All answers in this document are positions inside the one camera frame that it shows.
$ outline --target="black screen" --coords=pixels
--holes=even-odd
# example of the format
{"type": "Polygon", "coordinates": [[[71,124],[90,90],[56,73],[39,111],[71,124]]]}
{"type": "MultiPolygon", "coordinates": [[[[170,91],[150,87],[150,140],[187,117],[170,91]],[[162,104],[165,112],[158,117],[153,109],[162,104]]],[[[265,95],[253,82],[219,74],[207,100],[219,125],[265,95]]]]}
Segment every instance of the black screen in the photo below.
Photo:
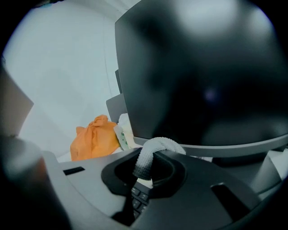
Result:
{"type": "Polygon", "coordinates": [[[263,11],[240,0],[142,0],[115,25],[133,134],[222,146],[288,133],[288,62],[263,11]]]}

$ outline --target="orange plastic bag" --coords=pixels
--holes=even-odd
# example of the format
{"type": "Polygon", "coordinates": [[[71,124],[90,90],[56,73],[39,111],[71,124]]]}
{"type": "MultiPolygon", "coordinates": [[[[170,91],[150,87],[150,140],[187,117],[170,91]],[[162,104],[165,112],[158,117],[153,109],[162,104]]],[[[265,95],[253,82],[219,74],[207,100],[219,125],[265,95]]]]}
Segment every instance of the orange plastic bag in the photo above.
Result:
{"type": "Polygon", "coordinates": [[[100,115],[87,128],[77,127],[70,146],[71,160],[85,160],[113,153],[120,145],[113,127],[117,124],[100,115]]]}

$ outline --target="monitor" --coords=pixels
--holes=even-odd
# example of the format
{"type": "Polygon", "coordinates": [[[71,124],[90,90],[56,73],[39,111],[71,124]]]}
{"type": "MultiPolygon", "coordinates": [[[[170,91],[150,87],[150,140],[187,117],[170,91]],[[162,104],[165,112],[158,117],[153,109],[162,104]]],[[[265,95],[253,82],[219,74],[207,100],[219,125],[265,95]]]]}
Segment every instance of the monitor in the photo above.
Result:
{"type": "Polygon", "coordinates": [[[143,0],[115,36],[137,143],[167,137],[211,156],[288,143],[287,56],[253,3],[143,0]]]}

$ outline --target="keyboard key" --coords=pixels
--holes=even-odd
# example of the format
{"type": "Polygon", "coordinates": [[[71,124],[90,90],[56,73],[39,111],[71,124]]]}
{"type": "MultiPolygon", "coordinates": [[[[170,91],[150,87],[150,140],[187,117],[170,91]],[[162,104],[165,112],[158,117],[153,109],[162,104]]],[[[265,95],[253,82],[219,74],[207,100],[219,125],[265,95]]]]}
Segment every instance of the keyboard key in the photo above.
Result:
{"type": "Polygon", "coordinates": [[[140,204],[141,204],[141,202],[138,201],[138,200],[136,200],[136,199],[134,199],[134,200],[132,201],[132,206],[133,206],[133,208],[138,208],[138,207],[140,206],[140,204]]]}
{"type": "Polygon", "coordinates": [[[139,196],[142,200],[147,200],[148,196],[146,194],[144,194],[143,192],[141,192],[140,196],[139,196]]]}
{"type": "Polygon", "coordinates": [[[141,204],[140,208],[138,209],[139,212],[143,212],[147,208],[146,205],[141,204]]]}
{"type": "Polygon", "coordinates": [[[132,193],[135,194],[136,196],[138,196],[139,193],[140,193],[140,191],[139,191],[138,189],[136,189],[136,188],[132,188],[131,191],[132,191],[132,193]]]}
{"type": "Polygon", "coordinates": [[[133,210],[133,215],[134,215],[134,218],[135,218],[135,220],[136,220],[137,217],[140,215],[140,213],[137,212],[137,211],[135,211],[135,210],[133,210]]]}

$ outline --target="wall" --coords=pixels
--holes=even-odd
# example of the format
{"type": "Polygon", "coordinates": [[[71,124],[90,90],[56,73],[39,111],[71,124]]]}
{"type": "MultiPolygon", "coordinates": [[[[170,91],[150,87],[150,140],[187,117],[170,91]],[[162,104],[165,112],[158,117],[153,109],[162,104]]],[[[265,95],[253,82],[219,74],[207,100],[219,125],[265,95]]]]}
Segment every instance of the wall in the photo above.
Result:
{"type": "Polygon", "coordinates": [[[34,102],[19,136],[56,156],[69,152],[76,126],[119,94],[114,21],[63,1],[33,9],[4,53],[6,70],[34,102]]]}

